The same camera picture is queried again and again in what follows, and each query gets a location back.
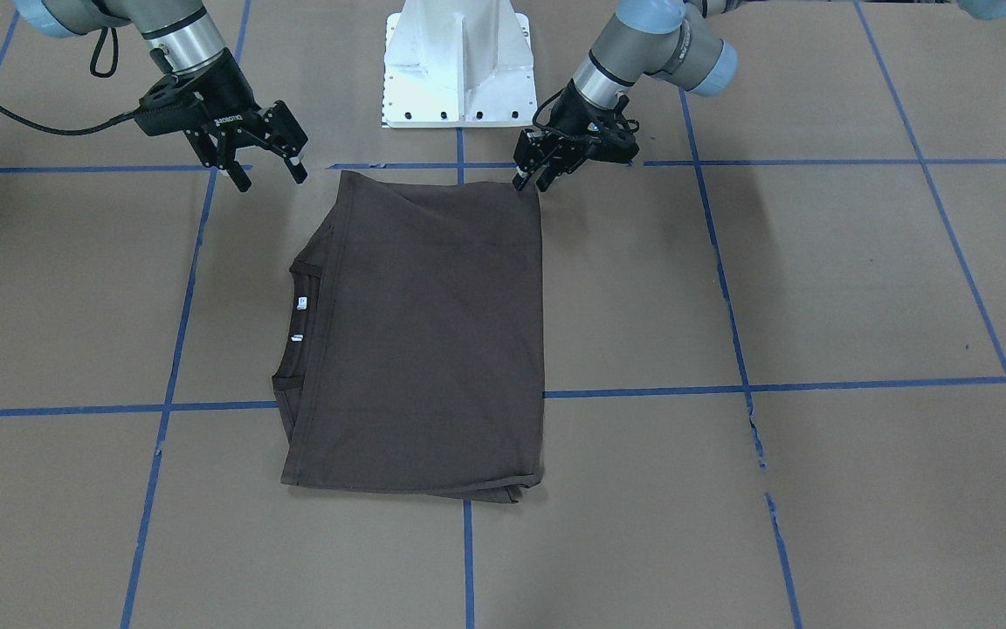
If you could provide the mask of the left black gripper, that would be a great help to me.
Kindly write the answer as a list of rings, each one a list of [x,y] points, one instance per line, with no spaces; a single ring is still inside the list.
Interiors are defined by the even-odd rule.
[[[614,108],[590,102],[571,80],[556,95],[548,122],[539,130],[519,132],[512,186],[523,191],[534,182],[536,190],[546,192],[559,176],[571,174],[584,160],[616,162],[616,139]]]

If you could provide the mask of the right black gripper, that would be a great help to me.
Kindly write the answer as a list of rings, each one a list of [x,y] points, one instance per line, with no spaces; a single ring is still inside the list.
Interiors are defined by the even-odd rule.
[[[201,154],[203,166],[226,174],[240,194],[252,188],[236,157],[244,148],[279,156],[297,184],[307,179],[302,163],[307,133],[283,100],[262,110],[231,49],[221,49],[199,67],[180,73],[180,102],[185,139]]]

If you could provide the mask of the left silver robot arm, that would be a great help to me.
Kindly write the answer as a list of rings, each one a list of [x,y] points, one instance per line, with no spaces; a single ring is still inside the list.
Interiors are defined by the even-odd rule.
[[[734,45],[707,19],[734,11],[734,1],[622,1],[568,84],[542,104],[547,122],[520,132],[513,160],[515,190],[546,191],[588,161],[628,164],[638,154],[637,121],[627,119],[630,90],[651,77],[711,97],[737,73]]]

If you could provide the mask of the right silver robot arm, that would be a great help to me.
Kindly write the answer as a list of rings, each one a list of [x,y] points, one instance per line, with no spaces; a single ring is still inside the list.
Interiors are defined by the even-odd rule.
[[[162,72],[133,120],[148,136],[181,133],[206,168],[226,172],[240,191],[252,179],[237,152],[259,148],[284,161],[294,182],[307,171],[307,133],[282,100],[261,107],[238,60],[201,1],[17,1],[17,12],[52,38],[114,33],[132,25]]]

